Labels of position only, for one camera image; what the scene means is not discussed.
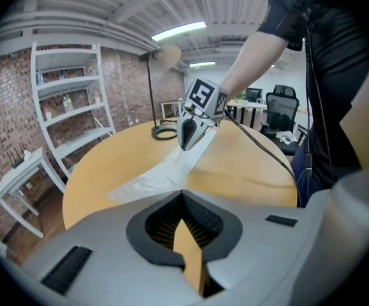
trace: shelf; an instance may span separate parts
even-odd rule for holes
[[[36,51],[36,72],[46,73],[63,69],[82,68],[97,50],[83,48],[57,48]]]
[[[75,109],[75,110],[72,110],[72,111],[68,111],[66,113],[63,113],[62,115],[59,115],[57,117],[54,117],[50,120],[45,121],[44,125],[45,125],[45,127],[49,127],[53,124],[56,124],[57,122],[60,122],[60,121],[63,121],[65,119],[68,119],[70,117],[73,117],[74,115],[79,115],[80,113],[88,112],[88,111],[91,111],[93,109],[101,108],[103,106],[105,106],[105,104],[103,102],[100,102],[100,103],[96,103],[96,104],[93,104],[93,105],[87,105],[87,106],[84,106],[82,108],[78,108],[78,109]]]
[[[51,98],[52,96],[79,91],[91,83],[99,80],[99,76],[82,76],[54,80],[53,82],[37,85],[38,99]]]
[[[99,138],[103,135],[108,134],[110,131],[112,131],[111,128],[94,128],[86,131],[81,136],[78,136],[74,140],[68,141],[60,146],[58,146],[55,151],[58,154],[58,156],[62,159],[66,157],[68,154],[71,154],[75,150],[78,150],[80,147],[83,147],[84,145],[88,144],[89,142],[95,140],[96,138]]]

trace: person's arm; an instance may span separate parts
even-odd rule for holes
[[[265,74],[289,42],[272,34],[256,32],[243,45],[221,87],[229,92],[228,101]]]

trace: lamp base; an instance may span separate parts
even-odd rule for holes
[[[167,137],[159,137],[158,136],[158,134],[163,133],[165,131],[172,131],[175,134],[173,136],[167,136]],[[170,140],[172,138],[177,137],[177,129],[171,128],[171,127],[167,127],[167,126],[156,126],[156,127],[153,127],[152,128],[152,136],[156,140]]]

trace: ceiling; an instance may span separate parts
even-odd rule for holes
[[[144,50],[176,44],[179,66],[200,61],[232,64],[264,19],[267,0],[17,0],[0,21],[0,42],[47,33],[102,36]],[[160,42],[152,36],[204,20],[205,29]],[[280,60],[293,61],[291,52]]]

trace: jeans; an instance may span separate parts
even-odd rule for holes
[[[313,177],[310,177],[308,181],[305,176],[305,148],[303,145],[295,153],[291,166],[300,195],[298,197],[298,207],[306,207],[311,195],[320,191],[321,188]]]

